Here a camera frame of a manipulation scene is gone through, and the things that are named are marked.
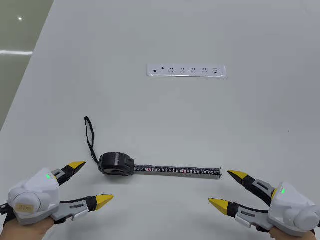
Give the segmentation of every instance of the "power outlet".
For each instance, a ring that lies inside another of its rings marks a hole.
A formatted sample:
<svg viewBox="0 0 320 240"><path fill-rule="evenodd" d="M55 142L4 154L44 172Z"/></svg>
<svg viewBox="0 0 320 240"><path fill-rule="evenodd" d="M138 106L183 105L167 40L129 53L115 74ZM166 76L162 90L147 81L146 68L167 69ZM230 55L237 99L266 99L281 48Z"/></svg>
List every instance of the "power outlet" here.
<svg viewBox="0 0 320 240"><path fill-rule="evenodd" d="M147 75L150 77L207 77L226 78L224 65L210 64L148 64Z"/></svg>

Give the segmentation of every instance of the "tape measure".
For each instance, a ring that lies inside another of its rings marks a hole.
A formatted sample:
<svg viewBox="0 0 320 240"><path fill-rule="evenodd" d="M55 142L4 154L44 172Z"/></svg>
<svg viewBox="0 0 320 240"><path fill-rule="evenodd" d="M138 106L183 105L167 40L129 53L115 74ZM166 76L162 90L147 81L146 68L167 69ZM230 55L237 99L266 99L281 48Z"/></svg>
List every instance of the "tape measure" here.
<svg viewBox="0 0 320 240"><path fill-rule="evenodd" d="M161 175L176 177L193 177L220 179L222 176L221 168L199 168L184 166L154 166L154 165L137 165L135 160L125 153L108 152L101 155L99 161L94 151L95 133L90 119L84 118L86 126L86 140L91 151L93 160L98 164L99 170L106 175L112 176L130 176L133 174L143 175ZM91 142L88 137L88 126L91 131Z"/></svg>

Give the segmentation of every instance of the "white table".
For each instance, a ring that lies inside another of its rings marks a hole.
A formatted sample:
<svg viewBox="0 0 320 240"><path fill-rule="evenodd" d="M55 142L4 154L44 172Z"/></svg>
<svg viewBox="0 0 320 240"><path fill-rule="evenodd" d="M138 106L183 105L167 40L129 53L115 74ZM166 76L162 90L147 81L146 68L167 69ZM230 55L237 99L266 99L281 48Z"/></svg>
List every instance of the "white table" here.
<svg viewBox="0 0 320 240"><path fill-rule="evenodd" d="M0 134L1 203L42 167L88 161L62 198L115 198L51 239L269 239L208 198L266 208L234 169L320 204L319 13L317 0L56 0ZM147 77L147 63L224 64L228 77ZM91 159L85 116L98 157L224 176L110 179Z"/></svg>

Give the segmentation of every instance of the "round knob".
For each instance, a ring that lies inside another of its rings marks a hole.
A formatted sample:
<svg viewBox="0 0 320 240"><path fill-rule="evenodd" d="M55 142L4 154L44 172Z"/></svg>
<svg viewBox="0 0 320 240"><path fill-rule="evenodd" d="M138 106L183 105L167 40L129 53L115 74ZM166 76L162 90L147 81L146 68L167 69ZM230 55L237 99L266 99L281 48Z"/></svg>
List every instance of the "round knob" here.
<svg viewBox="0 0 320 240"><path fill-rule="evenodd" d="M318 226L320 217L310 208L302 210L295 218L294 225L302 231L310 231Z"/></svg>
<svg viewBox="0 0 320 240"><path fill-rule="evenodd" d="M299 209L296 209L296 208L287 209L283 214L283 222L288 226L294 227L295 219L299 213L300 213Z"/></svg>
<svg viewBox="0 0 320 240"><path fill-rule="evenodd" d="M21 215L31 215L40 208L40 200L34 193L25 192L18 195L10 204Z"/></svg>

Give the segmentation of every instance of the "floor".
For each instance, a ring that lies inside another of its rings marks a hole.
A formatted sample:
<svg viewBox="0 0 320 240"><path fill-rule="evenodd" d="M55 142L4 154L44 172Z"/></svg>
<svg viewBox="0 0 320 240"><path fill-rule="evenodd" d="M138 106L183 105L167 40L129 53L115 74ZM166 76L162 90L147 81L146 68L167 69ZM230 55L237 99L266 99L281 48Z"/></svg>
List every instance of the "floor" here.
<svg viewBox="0 0 320 240"><path fill-rule="evenodd" d="M0 131L53 0L0 1Z"/></svg>

